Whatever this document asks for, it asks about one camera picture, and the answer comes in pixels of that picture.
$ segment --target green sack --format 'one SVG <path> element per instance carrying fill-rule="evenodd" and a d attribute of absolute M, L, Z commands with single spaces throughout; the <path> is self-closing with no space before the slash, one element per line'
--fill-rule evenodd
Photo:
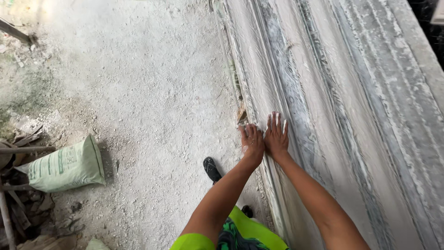
<path fill-rule="evenodd" d="M 101 240 L 92 239 L 85 250 L 110 250 Z"/>
<path fill-rule="evenodd" d="M 29 164 L 29 185 L 47 193 L 91 183 L 105 184 L 102 157 L 92 135 Z"/>

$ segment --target green moss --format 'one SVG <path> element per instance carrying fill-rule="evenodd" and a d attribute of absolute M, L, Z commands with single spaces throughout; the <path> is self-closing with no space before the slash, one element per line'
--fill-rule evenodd
<path fill-rule="evenodd" d="M 13 127 L 9 125 L 11 116 L 8 110 L 30 117 L 38 117 L 42 109 L 48 108 L 51 98 L 57 96 L 54 88 L 54 77 L 49 69 L 32 71 L 16 76 L 21 80 L 12 91 L 12 101 L 0 105 L 0 138 L 11 139 Z"/>

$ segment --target black shoe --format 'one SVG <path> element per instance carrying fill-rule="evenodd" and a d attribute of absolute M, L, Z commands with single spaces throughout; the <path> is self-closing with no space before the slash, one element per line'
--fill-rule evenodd
<path fill-rule="evenodd" d="M 248 218 L 253 218 L 253 210 L 250 208 L 250 206 L 245 205 L 244 207 L 242 207 L 241 210 Z"/>
<path fill-rule="evenodd" d="M 205 169 L 206 174 L 208 174 L 208 177 L 213 181 L 213 185 L 222 178 L 222 175 L 216 168 L 216 163 L 214 163 L 213 158 L 205 158 L 205 160 L 203 160 L 203 168 Z"/>

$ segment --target hand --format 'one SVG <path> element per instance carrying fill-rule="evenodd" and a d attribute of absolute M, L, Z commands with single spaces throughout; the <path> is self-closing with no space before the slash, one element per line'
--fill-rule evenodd
<path fill-rule="evenodd" d="M 239 131 L 242 136 L 242 153 L 244 153 L 242 159 L 248 160 L 256 168 L 262 162 L 265 150 L 262 131 L 251 123 L 247 124 L 245 129 L 243 126 L 239 126 Z"/>
<path fill-rule="evenodd" d="M 267 153 L 276 161 L 277 158 L 287 153 L 288 150 L 288 122 L 284 122 L 284 133 L 282 133 L 281 116 L 273 111 L 273 119 L 268 115 L 267 130 L 265 131 L 265 147 Z"/>

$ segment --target concrete floor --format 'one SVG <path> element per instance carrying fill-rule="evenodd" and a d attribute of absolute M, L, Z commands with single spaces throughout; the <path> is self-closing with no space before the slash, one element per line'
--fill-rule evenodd
<path fill-rule="evenodd" d="M 40 46 L 31 52 L 0 40 L 9 47 L 0 54 L 0 111 L 39 118 L 56 146 L 90 132 L 102 149 L 106 186 L 53 194 L 56 221 L 86 226 L 79 249 L 92 237 L 111 249 L 168 249 L 211 187 L 203 159 L 212 156 L 224 173 L 240 159 L 236 108 L 207 2 L 2 6 L 1 16 L 23 23 Z M 71 213 L 74 202 L 83 207 Z M 256 176 L 238 204 L 265 221 Z"/>

